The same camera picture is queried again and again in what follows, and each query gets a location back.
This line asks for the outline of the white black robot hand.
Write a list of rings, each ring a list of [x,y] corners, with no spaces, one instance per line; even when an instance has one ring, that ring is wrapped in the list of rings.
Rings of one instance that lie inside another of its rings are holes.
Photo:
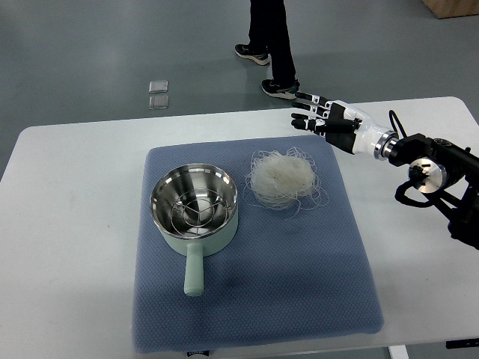
[[[369,114],[340,100],[298,92],[292,106],[308,112],[291,114],[295,129],[319,135],[349,154],[366,153],[384,161],[386,147],[398,140],[395,131],[377,125]]]

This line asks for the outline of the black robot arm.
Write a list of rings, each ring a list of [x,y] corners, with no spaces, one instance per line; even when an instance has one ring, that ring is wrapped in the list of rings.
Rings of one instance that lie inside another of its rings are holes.
[[[408,180],[395,199],[417,208],[436,207],[456,239],[478,248],[478,157],[441,138],[422,134],[390,141],[383,150],[396,167],[408,165]]]

